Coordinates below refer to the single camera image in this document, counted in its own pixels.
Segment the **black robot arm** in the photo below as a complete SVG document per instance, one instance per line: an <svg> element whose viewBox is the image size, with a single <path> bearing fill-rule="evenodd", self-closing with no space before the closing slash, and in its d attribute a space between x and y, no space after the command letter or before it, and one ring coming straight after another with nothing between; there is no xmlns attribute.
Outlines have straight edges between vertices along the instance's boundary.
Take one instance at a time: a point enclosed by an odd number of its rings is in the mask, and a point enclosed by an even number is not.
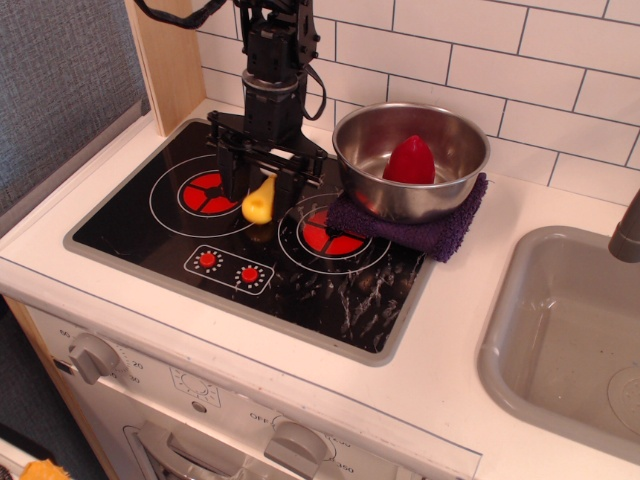
<svg viewBox="0 0 640 480"><path fill-rule="evenodd" d="M305 186L321 183L327 152L302 132L307 83L320 40L310 1L239 1L243 52L244 112L213 111L210 142L217 149L222 191L243 200L259 170L275 176L273 217L280 220Z"/></svg>

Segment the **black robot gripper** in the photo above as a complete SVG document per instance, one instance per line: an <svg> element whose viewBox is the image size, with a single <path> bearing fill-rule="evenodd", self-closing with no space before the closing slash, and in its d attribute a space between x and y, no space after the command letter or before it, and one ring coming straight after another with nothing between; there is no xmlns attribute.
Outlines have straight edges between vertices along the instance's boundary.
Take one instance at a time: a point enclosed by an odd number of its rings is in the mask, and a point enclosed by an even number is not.
<svg viewBox="0 0 640 480"><path fill-rule="evenodd" d="M217 148L224 195L243 200L249 190L250 168L256 165L274 173L273 219L281 220L294 206L306 183L321 183L327 153L302 133L304 120L324 113L323 95L315 114L306 110L306 84L291 86L245 83L242 115L212 111L210 143Z"/></svg>

